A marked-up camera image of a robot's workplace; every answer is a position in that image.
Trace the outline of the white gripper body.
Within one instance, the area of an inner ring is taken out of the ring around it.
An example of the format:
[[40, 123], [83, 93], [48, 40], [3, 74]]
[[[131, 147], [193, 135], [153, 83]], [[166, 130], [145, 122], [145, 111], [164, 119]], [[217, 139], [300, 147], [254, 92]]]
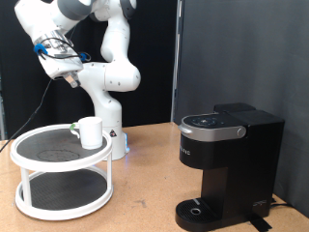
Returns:
[[40, 62], [45, 73], [52, 79], [83, 69], [83, 64], [76, 54], [56, 54], [52, 56], [42, 53]]

